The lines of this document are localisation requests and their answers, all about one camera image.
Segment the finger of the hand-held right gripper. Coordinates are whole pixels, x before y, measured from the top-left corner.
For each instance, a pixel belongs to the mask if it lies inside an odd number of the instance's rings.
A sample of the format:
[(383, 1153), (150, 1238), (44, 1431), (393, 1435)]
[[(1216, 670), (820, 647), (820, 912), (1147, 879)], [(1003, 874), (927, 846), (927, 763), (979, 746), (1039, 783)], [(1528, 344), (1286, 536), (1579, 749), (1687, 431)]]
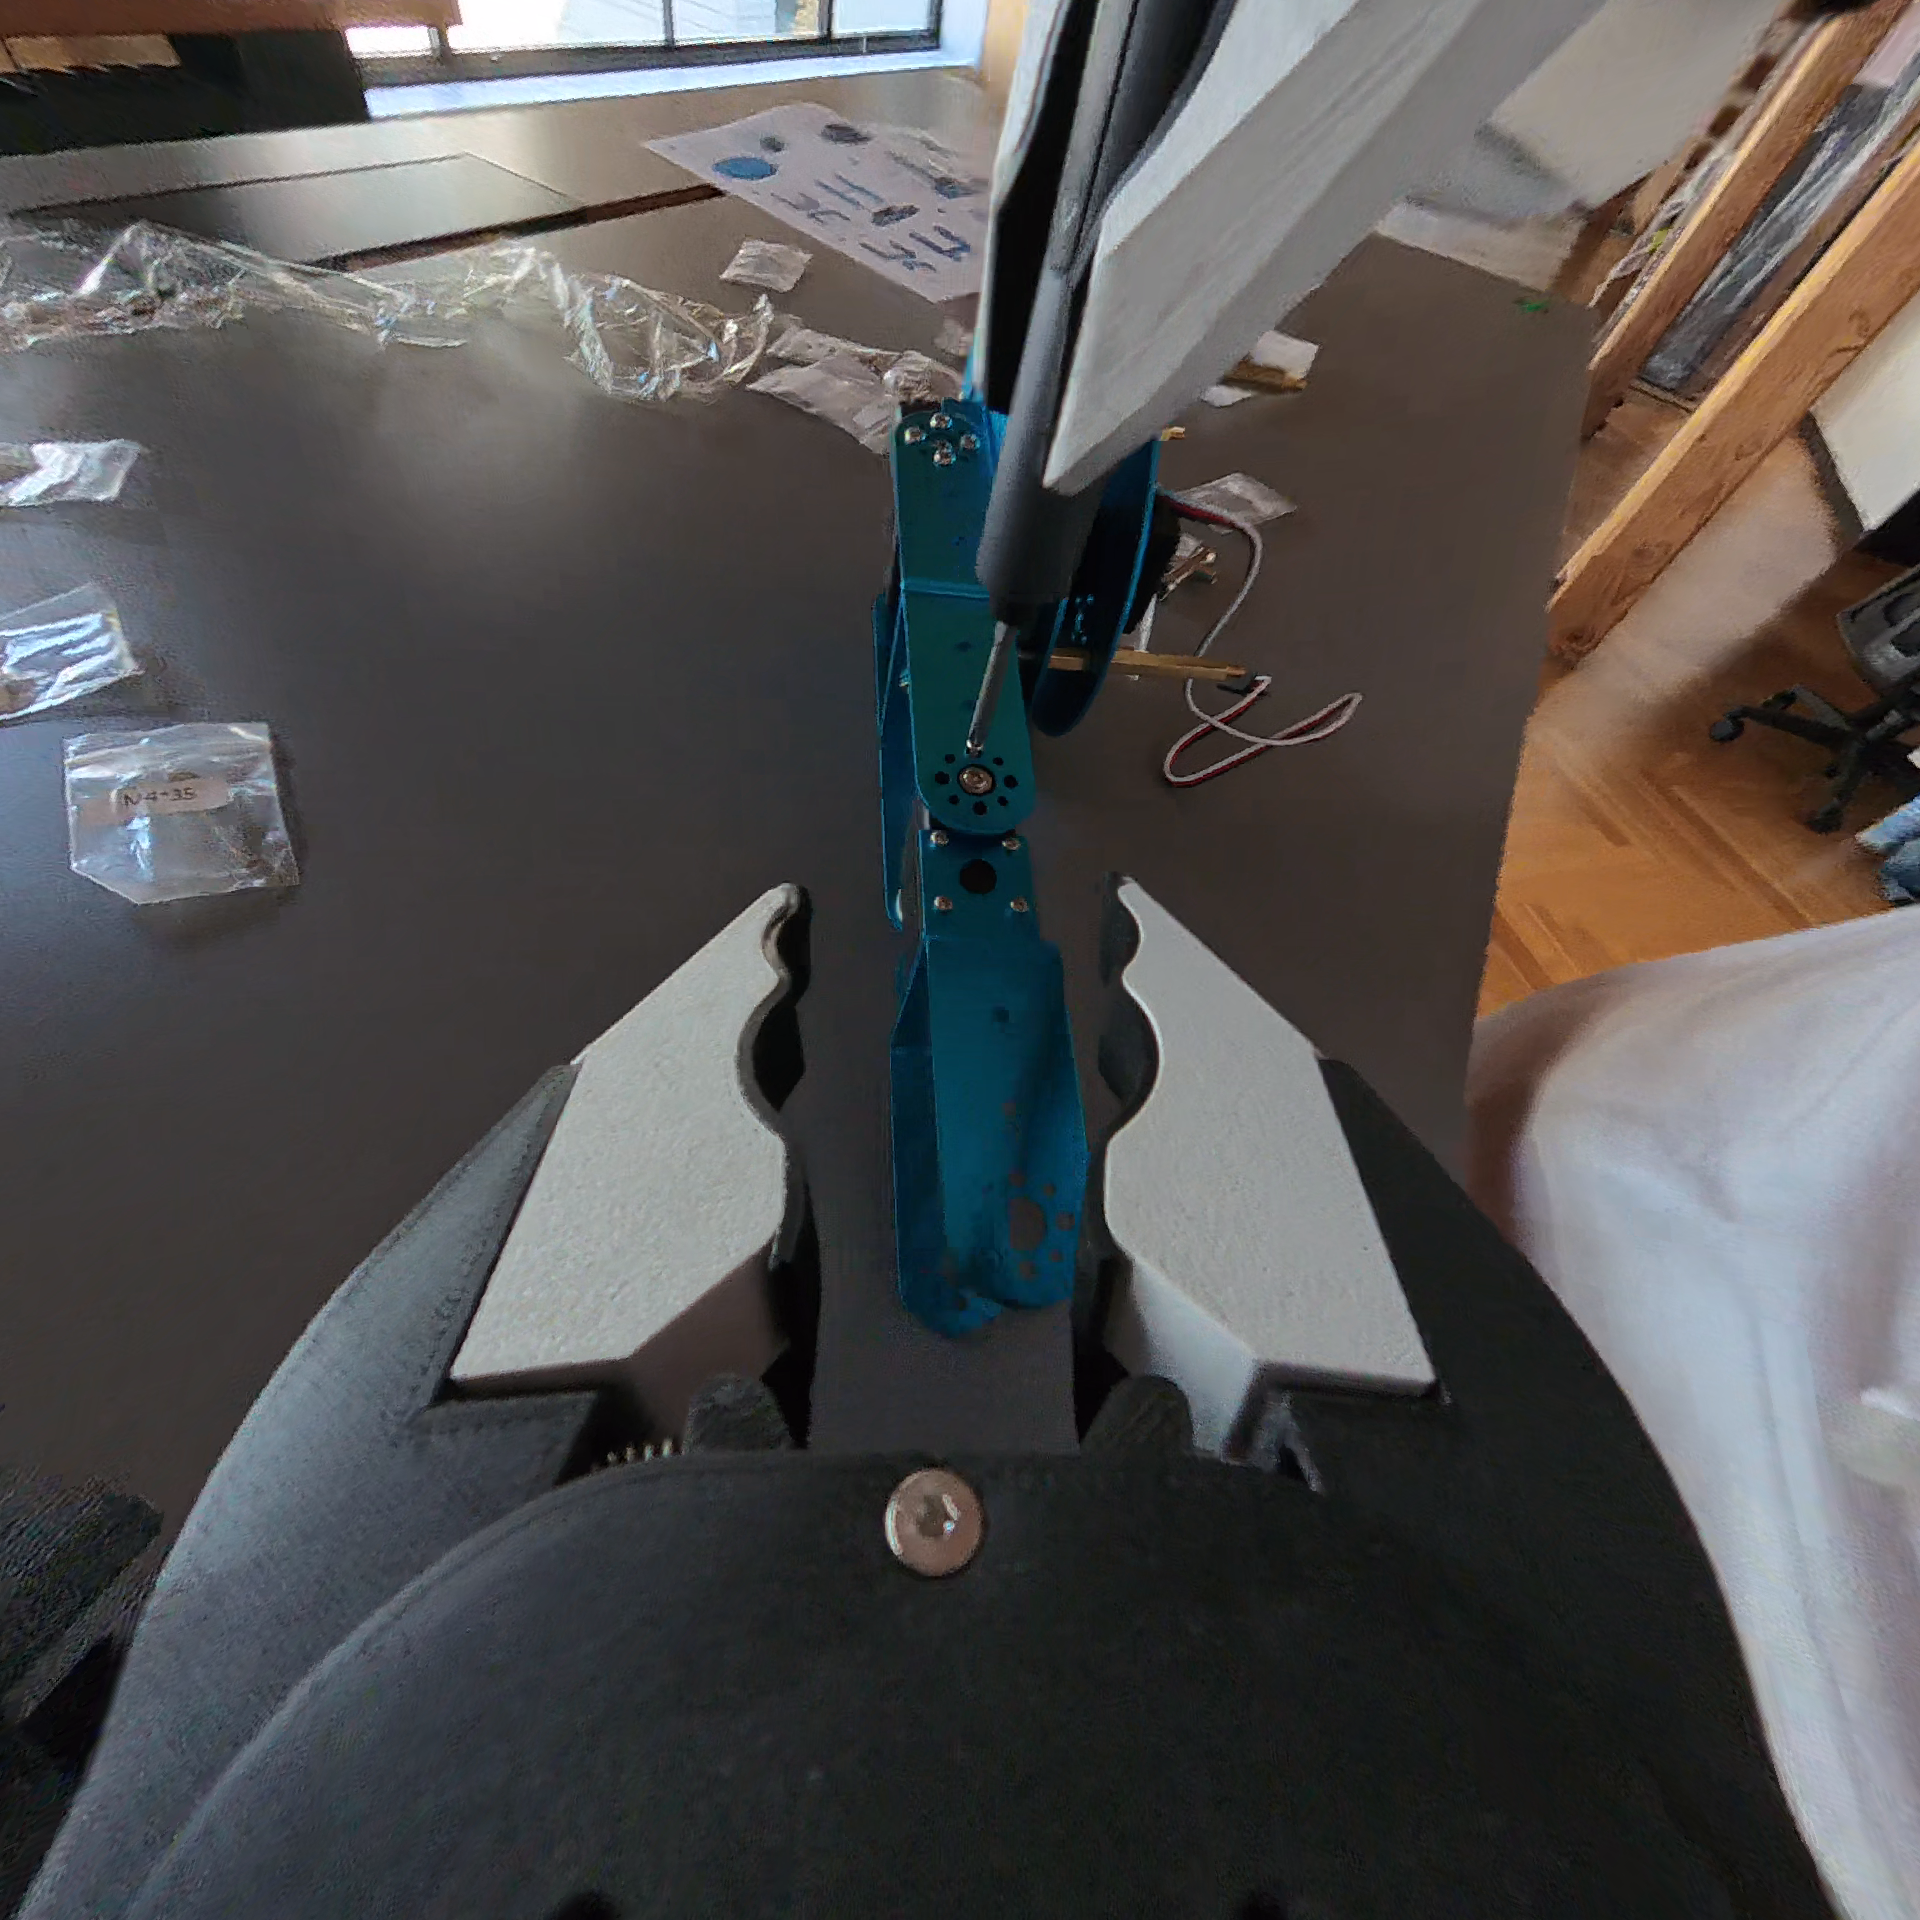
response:
[(992, 171), (981, 280), (981, 391), (1012, 392), (1059, 280), (1078, 312), (1096, 237), (1096, 168), (1125, 51), (1125, 3), (1028, 11)]
[(1595, 9), (1233, 3), (1095, 225), (1044, 486), (1083, 489), (1198, 400)]

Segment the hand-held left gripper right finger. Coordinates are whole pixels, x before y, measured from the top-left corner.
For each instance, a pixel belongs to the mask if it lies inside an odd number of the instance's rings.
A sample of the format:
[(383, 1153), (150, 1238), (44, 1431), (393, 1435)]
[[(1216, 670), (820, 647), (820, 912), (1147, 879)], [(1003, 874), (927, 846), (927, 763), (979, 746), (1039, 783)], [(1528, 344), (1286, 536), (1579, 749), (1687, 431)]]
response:
[(1431, 1392), (1324, 1056), (1139, 879), (1118, 879), (1115, 913), (1143, 1087), (1102, 1149), (1109, 1353), (1176, 1384), (1213, 1456), (1248, 1446), (1268, 1387)]

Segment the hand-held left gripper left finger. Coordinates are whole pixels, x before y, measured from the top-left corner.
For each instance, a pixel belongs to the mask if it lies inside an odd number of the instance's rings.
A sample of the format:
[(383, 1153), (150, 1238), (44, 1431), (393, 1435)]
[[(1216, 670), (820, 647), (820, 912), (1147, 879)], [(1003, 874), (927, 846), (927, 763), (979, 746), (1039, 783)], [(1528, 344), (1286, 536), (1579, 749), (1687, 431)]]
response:
[(782, 936), (804, 907), (765, 888), (575, 1056), (451, 1384), (689, 1402), (783, 1354), (803, 1179), (757, 1043), (798, 986)]

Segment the blue toy robot arm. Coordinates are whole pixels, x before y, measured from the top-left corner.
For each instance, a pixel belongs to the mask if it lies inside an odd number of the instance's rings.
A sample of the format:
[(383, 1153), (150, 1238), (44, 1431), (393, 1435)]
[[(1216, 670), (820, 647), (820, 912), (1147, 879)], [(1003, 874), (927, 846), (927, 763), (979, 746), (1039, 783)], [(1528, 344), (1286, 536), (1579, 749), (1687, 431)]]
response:
[(1075, 728), (1113, 664), (1246, 688), (1243, 670), (1126, 650), (1189, 527), (1141, 447), (1096, 497), (1065, 598), (1039, 611), (979, 753), (968, 717), (993, 637), (976, 578), (1003, 415), (967, 391), (905, 411), (891, 438), (896, 562), (872, 609), (883, 896), (919, 936), (888, 1043), (902, 1307), (965, 1336), (1071, 1296), (1087, 1128), (1065, 962), (1041, 935), (1023, 825), (1033, 737)]

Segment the grey screwdriver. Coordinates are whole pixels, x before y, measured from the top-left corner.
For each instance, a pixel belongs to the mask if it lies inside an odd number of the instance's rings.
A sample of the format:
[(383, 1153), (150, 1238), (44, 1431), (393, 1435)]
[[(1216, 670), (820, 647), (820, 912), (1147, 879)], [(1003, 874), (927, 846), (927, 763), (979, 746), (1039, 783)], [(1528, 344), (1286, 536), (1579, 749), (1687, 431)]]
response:
[[(1205, 51), (1216, 9), (1209, 1), (1096, 3), (1125, 3), (1125, 51), (1095, 183), (1102, 221), (1118, 185), (1179, 102), (1193, 61)], [(1046, 295), (1046, 314), (1028, 334), (1012, 392), (981, 391), (981, 297), (976, 307), (973, 381), (988, 407), (1003, 415), (1003, 433), (976, 547), (976, 575), (992, 603), (993, 637), (967, 723), (972, 757), (985, 746), (1020, 642), (1039, 611), (1068, 593), (1096, 509), (1100, 481), (1046, 480), (1048, 453), (1065, 422), (1065, 391), (1081, 325), (1081, 305), (1077, 318), (1065, 312), (1065, 287), (1059, 280)]]

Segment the dark grey desk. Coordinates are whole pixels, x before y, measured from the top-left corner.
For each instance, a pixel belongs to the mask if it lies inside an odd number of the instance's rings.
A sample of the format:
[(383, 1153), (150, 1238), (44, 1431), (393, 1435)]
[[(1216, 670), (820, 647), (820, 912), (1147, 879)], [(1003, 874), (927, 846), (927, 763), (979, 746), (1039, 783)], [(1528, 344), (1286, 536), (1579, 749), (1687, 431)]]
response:
[[(1096, 931), (1139, 878), (1455, 1160), (1590, 321), (1373, 237), (1297, 310), (1304, 395), (1199, 411), (1175, 483), (1293, 503), (1232, 624), (1268, 723), (1193, 791), (1176, 691), (1038, 744), (1039, 920), (1087, 1112)], [(131, 904), (65, 863), (61, 744), (5, 727), (5, 1462), (179, 1520), (347, 1273), (547, 1070), (771, 883), (809, 897), (793, 1126), (817, 1225), (812, 1429), (1075, 1442), (1063, 1311), (897, 1304), (883, 1098), (879, 457), (779, 400), (613, 400), (563, 342), (380, 346), (307, 314), (5, 359), (5, 431), (132, 438), (97, 511), (5, 522), (5, 609), (95, 582), (149, 711), (267, 721), (302, 879)]]

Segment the printed instruction sheet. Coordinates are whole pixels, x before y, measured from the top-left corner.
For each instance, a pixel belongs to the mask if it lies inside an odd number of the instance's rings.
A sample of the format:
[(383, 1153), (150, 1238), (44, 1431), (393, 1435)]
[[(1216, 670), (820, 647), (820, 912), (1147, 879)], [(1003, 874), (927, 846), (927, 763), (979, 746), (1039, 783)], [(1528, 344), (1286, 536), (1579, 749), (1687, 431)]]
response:
[(973, 299), (985, 277), (989, 157), (917, 127), (783, 102), (716, 127), (663, 134), (651, 153), (761, 208), (877, 277), (933, 301)]

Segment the window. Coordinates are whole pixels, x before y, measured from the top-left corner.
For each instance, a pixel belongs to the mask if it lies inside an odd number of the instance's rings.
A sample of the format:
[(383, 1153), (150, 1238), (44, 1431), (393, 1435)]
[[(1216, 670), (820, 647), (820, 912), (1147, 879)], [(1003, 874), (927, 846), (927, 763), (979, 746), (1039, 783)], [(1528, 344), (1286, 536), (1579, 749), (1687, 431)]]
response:
[(552, 80), (803, 56), (935, 51), (941, 1), (461, 1), (448, 25), (345, 38), (375, 87)]

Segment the white cloth sleeve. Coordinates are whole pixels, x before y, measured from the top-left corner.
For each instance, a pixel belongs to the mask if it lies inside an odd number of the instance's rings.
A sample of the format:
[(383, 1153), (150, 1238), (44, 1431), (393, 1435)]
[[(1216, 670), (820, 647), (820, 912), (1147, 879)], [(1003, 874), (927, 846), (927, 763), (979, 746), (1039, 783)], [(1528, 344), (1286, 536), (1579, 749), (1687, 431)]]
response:
[(1517, 998), (1468, 1118), (1687, 1504), (1832, 1904), (1916, 1914), (1916, 910)]

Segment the labelled small plastic bag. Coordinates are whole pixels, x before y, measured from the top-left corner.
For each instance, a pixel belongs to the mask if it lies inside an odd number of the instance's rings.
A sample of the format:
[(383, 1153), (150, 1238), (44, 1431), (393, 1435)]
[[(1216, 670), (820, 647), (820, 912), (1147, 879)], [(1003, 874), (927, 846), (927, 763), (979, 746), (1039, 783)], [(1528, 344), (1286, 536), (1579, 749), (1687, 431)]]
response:
[(65, 866), (132, 904), (300, 883), (265, 721), (179, 721), (61, 746)]

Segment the dark cloth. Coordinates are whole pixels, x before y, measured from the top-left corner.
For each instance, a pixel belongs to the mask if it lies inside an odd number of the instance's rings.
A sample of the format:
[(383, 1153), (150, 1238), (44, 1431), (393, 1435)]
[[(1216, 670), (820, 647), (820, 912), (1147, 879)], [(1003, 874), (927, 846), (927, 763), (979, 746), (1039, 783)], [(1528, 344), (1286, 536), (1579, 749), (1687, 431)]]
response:
[(5, 1850), (78, 1786), (153, 1584), (160, 1511), (97, 1478), (3, 1472)]

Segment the crumpled clear plastic wrap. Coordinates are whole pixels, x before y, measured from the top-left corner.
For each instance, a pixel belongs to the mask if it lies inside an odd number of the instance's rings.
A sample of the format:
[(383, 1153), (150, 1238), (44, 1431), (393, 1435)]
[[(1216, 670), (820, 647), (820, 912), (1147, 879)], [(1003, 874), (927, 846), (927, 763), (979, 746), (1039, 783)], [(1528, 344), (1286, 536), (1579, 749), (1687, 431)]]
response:
[(540, 329), (616, 400), (707, 397), (767, 352), (765, 295), (726, 310), (619, 274), (575, 271), (527, 242), (408, 261), (393, 277), (284, 261), (150, 221), (5, 221), (3, 344), (318, 320), (376, 346), (453, 350), (494, 320)]

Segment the dark low cabinet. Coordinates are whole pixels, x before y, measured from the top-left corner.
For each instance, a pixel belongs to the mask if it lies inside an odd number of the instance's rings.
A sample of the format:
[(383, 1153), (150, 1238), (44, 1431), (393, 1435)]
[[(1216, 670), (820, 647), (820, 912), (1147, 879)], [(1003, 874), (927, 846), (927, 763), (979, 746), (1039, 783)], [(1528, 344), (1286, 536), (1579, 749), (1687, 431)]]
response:
[(5, 38), (3, 154), (369, 120), (343, 32)]

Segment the wooden frame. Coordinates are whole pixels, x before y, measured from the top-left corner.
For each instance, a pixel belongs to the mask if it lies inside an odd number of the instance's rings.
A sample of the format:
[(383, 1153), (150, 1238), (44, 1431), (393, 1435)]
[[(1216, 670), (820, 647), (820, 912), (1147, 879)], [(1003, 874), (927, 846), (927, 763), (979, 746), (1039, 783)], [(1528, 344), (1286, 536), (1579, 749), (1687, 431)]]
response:
[[(1885, 1), (1838, 13), (1812, 27), (1765, 83), (1729, 157), (1603, 330), (1582, 418), (1587, 438), (1605, 426), (1668, 325), (1905, 11), (1909, 3)], [(1860, 209), (1564, 565), (1548, 605), (1548, 637), (1561, 663), (1583, 663), (1607, 639), (1692, 536), (1895, 321), (1916, 295), (1916, 242), (1916, 134), (1903, 134), (1899, 157)]]

